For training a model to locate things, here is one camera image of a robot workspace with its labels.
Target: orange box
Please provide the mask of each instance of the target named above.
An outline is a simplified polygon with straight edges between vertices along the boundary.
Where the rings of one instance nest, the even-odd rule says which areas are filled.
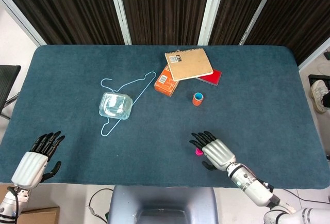
[[[179,81],[174,81],[172,78],[169,65],[166,65],[155,83],[155,90],[170,97],[178,84]]]

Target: person's foot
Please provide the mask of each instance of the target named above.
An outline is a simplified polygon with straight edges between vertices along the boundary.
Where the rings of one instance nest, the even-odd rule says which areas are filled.
[[[322,103],[322,99],[323,96],[328,94],[329,90],[326,87],[324,81],[322,80],[318,80],[315,81],[311,88],[310,88],[310,97],[313,99],[313,105],[314,105],[314,109],[318,112],[318,113],[325,113],[328,109],[328,107],[324,107],[323,103]]]

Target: cable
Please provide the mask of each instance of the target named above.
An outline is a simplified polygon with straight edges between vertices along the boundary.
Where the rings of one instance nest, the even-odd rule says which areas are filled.
[[[7,190],[9,190],[14,196],[16,201],[16,213],[15,213],[15,222],[14,224],[17,224],[17,219],[19,218],[19,198],[17,197],[17,193],[15,191],[14,187],[8,187]]]
[[[302,199],[301,197],[297,196],[295,193],[292,193],[291,191],[289,191],[289,190],[287,190],[287,189],[283,189],[283,190],[285,190],[286,192],[288,192],[288,193],[294,195],[295,197],[297,197],[297,198],[299,198],[300,200],[305,201],[305,202],[316,202],[316,203],[324,203],[324,204],[329,204],[329,205],[330,205],[329,202],[321,202],[321,201],[313,201],[313,200]]]
[[[110,190],[110,191],[113,191],[113,189],[110,189],[110,188],[99,189],[97,192],[95,192],[95,193],[92,195],[91,199],[89,200],[89,203],[88,203],[88,209],[89,209],[89,211],[91,212],[91,214],[92,214],[93,216],[97,217],[98,219],[102,220],[102,221],[105,222],[105,223],[108,223],[108,222],[107,222],[102,216],[96,214],[95,211],[94,211],[94,209],[91,207],[91,203],[92,203],[93,197],[94,197],[97,193],[99,193],[100,191],[103,191],[103,190]]]
[[[241,164],[246,170],[248,170],[265,188],[269,190],[270,193],[273,193],[274,191],[274,186],[265,182],[264,180],[261,180],[260,178],[257,178],[257,176],[254,174],[254,172],[247,167],[245,164]]]

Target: gray chair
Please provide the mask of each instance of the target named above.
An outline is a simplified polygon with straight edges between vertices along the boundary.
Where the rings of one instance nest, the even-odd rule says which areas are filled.
[[[116,186],[109,224],[218,224],[213,188]]]
[[[7,99],[20,70],[21,66],[0,65],[0,116],[8,120],[10,120],[10,117],[1,111],[9,104],[16,101],[19,96],[19,93],[16,93],[14,96]]]

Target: pink object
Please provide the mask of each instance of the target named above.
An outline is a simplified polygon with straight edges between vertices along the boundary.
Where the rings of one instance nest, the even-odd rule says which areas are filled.
[[[204,153],[203,153],[203,151],[202,151],[201,149],[196,148],[195,154],[196,154],[197,156],[202,156]]]

